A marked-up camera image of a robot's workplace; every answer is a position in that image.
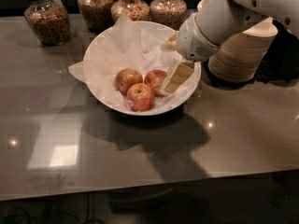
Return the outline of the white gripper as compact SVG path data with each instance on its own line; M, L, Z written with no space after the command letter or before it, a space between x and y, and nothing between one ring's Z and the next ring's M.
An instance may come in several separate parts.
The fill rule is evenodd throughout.
M197 26L196 15L193 13L182 23L179 30L160 46L162 51L177 51L186 58L174 61L162 83L160 93L168 95L175 92L193 74L194 61L207 61L219 48L203 35Z

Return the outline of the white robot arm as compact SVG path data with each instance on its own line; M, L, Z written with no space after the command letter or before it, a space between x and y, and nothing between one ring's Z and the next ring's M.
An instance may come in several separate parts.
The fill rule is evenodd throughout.
M161 92L176 91L192 75L196 62L207 61L228 38L269 17L299 36L299 0L204 0L162 45L182 58L171 67Z

